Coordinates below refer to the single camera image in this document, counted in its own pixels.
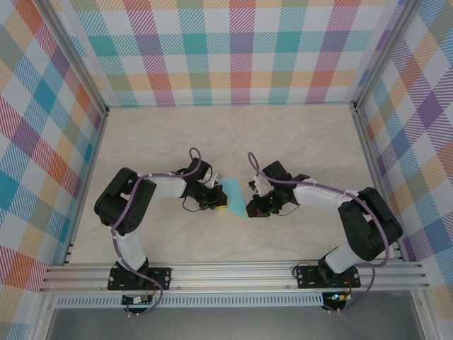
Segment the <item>gray floor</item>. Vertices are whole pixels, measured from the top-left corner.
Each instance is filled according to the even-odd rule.
[[[409,292],[370,293],[357,308],[158,308],[138,319],[123,310],[57,310],[48,340],[421,340]]]
[[[372,185],[345,104],[113,109],[71,262],[116,260],[110,233],[93,206],[121,167],[141,174],[175,171],[189,164],[191,146],[198,147],[224,179],[238,179],[246,202],[252,195],[247,185],[253,176],[249,151],[261,167],[278,159],[293,176],[308,174],[344,189]],[[186,212],[181,201],[151,202],[139,228],[150,261],[319,259],[345,240],[338,216],[313,208],[246,220],[225,210]]]

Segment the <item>black mounting plate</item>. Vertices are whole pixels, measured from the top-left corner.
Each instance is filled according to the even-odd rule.
[[[132,284],[130,280],[124,279],[119,266],[120,265],[115,265],[110,270],[107,290],[146,290],[148,288],[150,282],[147,280],[145,280],[143,284],[137,285],[136,283]],[[148,268],[148,273],[146,274],[146,276],[159,282],[162,286],[162,289],[170,289],[171,268]]]
[[[333,284],[326,284],[322,277],[318,274],[318,266],[297,266],[294,269],[294,274],[297,277],[298,289],[307,288],[349,288],[349,278],[352,288],[359,288],[361,286],[358,269],[356,267],[348,268],[344,273],[339,276]]]

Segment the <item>aluminum rail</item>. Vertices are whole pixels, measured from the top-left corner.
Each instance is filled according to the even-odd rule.
[[[316,265],[317,261],[307,261]],[[151,263],[151,267],[170,267],[172,293],[278,293],[278,292],[329,292],[333,288],[297,288],[292,268],[298,261],[223,262],[223,263]],[[113,294],[107,290],[111,264],[51,266],[41,286],[44,294]],[[359,269],[365,290],[371,280],[370,268]],[[390,260],[376,269],[373,290],[424,290],[429,288],[428,278],[418,262]]]
[[[390,32],[390,36],[387,38],[376,64],[373,66],[361,92],[359,93],[359,96],[357,97],[356,104],[358,108],[363,107],[373,92],[379,78],[387,66],[387,63],[394,56],[399,43],[403,40],[404,34],[406,33],[409,25],[412,23],[412,19],[417,14],[422,3],[423,0],[406,1],[394,29]]]

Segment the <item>colorful checkered panel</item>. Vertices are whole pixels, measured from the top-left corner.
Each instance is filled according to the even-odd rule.
[[[31,0],[0,0],[0,339],[24,339],[101,115]]]
[[[106,100],[140,106],[349,102],[398,0],[67,2],[53,0]]]
[[[384,48],[385,44],[387,43],[387,40],[389,39],[391,32],[394,29],[396,23],[398,22],[398,19],[404,8],[404,5],[406,4],[407,1],[408,0],[398,0],[398,4],[396,5],[394,12],[391,15],[390,20],[387,22],[385,30],[382,33],[381,38],[379,39],[379,42],[377,43],[376,48],[374,49],[371,58],[369,59],[367,68],[365,69],[365,71],[362,74],[362,77],[360,78],[359,84],[358,84],[357,88],[355,89],[354,96],[352,97],[352,101],[357,100],[357,97],[359,96],[361,90],[363,89],[363,86],[365,85],[365,82],[368,79],[369,73],[371,72],[372,68],[375,66],[377,60],[379,59],[379,57],[381,55],[381,51]]]
[[[362,117],[409,257],[453,329],[452,0],[423,2]]]

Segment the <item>metal frame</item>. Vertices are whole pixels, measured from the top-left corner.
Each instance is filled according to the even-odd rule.
[[[387,28],[387,23],[391,20],[396,7],[398,6],[398,0],[388,0],[384,10],[382,11],[381,17],[376,24],[376,29],[374,30],[372,37],[369,40],[369,44],[367,49],[363,52],[362,58],[360,59],[360,63],[357,66],[357,71],[355,72],[354,80],[352,81],[351,85],[349,86],[348,92],[345,96],[345,101],[353,101],[355,98],[355,92],[357,91],[357,87],[359,86],[360,80],[362,79],[365,70],[368,67],[368,64],[375,52],[376,46],[378,46],[379,41],[384,34],[384,31]]]
[[[34,325],[33,330],[30,333],[30,340],[42,340],[47,338],[47,333],[49,332],[50,324],[52,322],[56,302],[57,296],[55,295],[49,294],[43,297],[40,308],[40,315],[36,324]]]
[[[71,38],[69,37],[58,15],[55,13],[52,4],[49,3],[49,0],[33,0],[33,2],[40,12],[41,16],[44,18],[46,24],[49,26],[53,35],[57,39],[58,45],[66,55],[69,63],[74,68],[76,74],[79,76],[81,83],[84,85],[85,89],[91,97],[91,100],[96,105],[96,108],[100,112],[106,114],[108,105],[104,101],[97,85],[91,77],[90,72],[87,70],[84,61],[82,60],[80,54],[77,52],[77,49],[71,41]]]
[[[80,45],[86,53],[86,58],[89,60],[94,72],[99,78],[99,81],[102,83],[106,100],[110,101],[112,106],[120,106],[120,103],[115,95],[115,91],[112,88],[112,85],[108,81],[107,75],[105,74],[101,62],[96,56],[93,46],[91,45],[88,36],[82,27],[81,22],[79,21],[76,11],[71,4],[71,0],[59,0],[59,5],[62,8],[66,19],[69,21],[72,30],[75,32],[77,38],[79,39]]]
[[[367,101],[369,95],[374,90],[379,78],[382,75],[387,63],[393,57],[396,48],[403,39],[404,33],[411,24],[414,15],[417,14],[418,9],[422,5],[423,0],[407,0],[404,5],[401,15],[396,22],[394,29],[390,32],[390,36],[387,38],[385,46],[382,48],[379,58],[372,68],[369,76],[363,86],[359,96],[357,97],[357,107],[361,108],[365,101]]]
[[[171,267],[170,293],[281,293],[300,292],[292,268],[299,261],[221,262],[221,263],[150,263],[152,267]],[[308,261],[316,265],[317,261]],[[41,292],[48,294],[113,294],[106,289],[112,264],[49,267]],[[371,279],[370,268],[360,268],[365,290]],[[373,290],[424,290],[428,279],[420,263],[392,259],[376,269]],[[303,291],[332,292],[333,288]],[[140,294],[144,291],[126,291]]]
[[[106,112],[105,116],[103,117],[103,119],[101,121],[101,128],[99,130],[98,140],[96,141],[96,146],[94,147],[94,151],[91,156],[91,162],[88,166],[88,173],[86,175],[85,183],[82,188],[79,206],[77,207],[77,211],[74,216],[74,221],[71,226],[69,238],[66,241],[67,244],[64,245],[64,248],[66,250],[64,253],[61,254],[61,256],[58,260],[58,263],[60,263],[60,264],[69,263],[69,259],[67,257],[68,257],[68,255],[71,255],[71,248],[74,245],[74,242],[75,242],[76,236],[77,236],[77,232],[79,231],[79,225],[80,225],[80,221],[82,218],[82,213],[84,212],[84,208],[85,208],[86,197],[88,196],[88,190],[90,188],[91,179],[93,178],[94,168],[96,166],[96,161],[98,159],[99,150],[101,149],[101,144],[102,144],[102,140],[104,138],[105,128],[107,127],[107,121],[108,121],[108,111]]]
[[[367,161],[369,173],[371,174],[373,184],[381,193],[382,197],[389,202],[389,197],[384,190],[384,184],[382,178],[379,175],[379,167],[377,166],[376,159],[373,157],[371,147],[368,143],[369,137],[365,125],[360,117],[360,112],[353,103],[350,104],[350,111],[352,119],[354,120],[355,127],[357,129],[357,135],[359,136],[360,144],[362,145],[363,153]],[[408,259],[408,254],[403,242],[398,240],[398,251],[401,259]],[[426,339],[440,340],[440,335],[435,324],[435,318],[433,316],[433,308],[429,301],[432,299],[432,293],[427,290],[412,290],[412,298],[415,305],[415,310],[420,320],[423,333]]]

